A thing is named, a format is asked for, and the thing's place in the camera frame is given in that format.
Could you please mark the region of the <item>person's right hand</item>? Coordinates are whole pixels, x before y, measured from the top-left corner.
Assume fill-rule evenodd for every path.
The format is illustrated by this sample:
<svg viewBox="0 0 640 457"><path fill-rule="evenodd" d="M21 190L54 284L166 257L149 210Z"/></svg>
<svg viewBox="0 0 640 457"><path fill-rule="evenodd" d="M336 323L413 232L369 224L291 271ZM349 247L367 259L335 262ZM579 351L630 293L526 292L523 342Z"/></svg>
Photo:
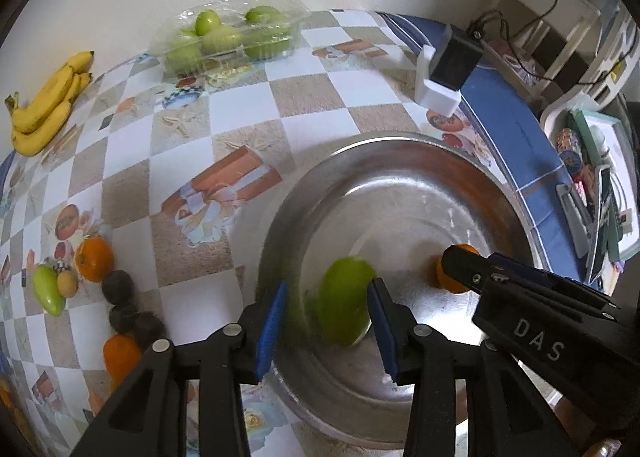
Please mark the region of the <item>person's right hand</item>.
<svg viewBox="0 0 640 457"><path fill-rule="evenodd" d="M615 456L620 451L622 443L605 437L597 425L566 397L561 396L553 410L584 457Z"/></svg>

